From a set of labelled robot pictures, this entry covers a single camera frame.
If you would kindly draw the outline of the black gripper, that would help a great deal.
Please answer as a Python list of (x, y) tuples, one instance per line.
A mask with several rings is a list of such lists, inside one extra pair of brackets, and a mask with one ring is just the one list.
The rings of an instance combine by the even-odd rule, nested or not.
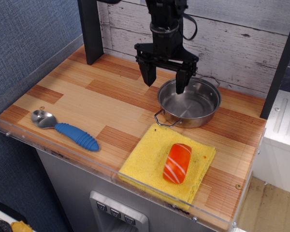
[(137, 43), (136, 61), (147, 86), (156, 78), (156, 68), (176, 72), (176, 93), (182, 94), (192, 75), (197, 73), (198, 58), (183, 47), (183, 35), (178, 28), (152, 28), (152, 43)]

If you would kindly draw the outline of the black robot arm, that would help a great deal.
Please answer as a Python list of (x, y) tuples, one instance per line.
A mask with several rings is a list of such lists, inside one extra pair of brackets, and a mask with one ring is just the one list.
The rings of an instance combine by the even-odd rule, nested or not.
[(156, 80), (156, 68), (176, 72), (176, 93), (182, 94), (189, 80), (197, 73), (199, 58), (187, 51), (183, 40), (191, 41), (198, 27), (194, 18), (185, 14), (186, 0), (147, 0), (151, 15), (153, 43), (137, 43), (136, 62), (147, 86)]

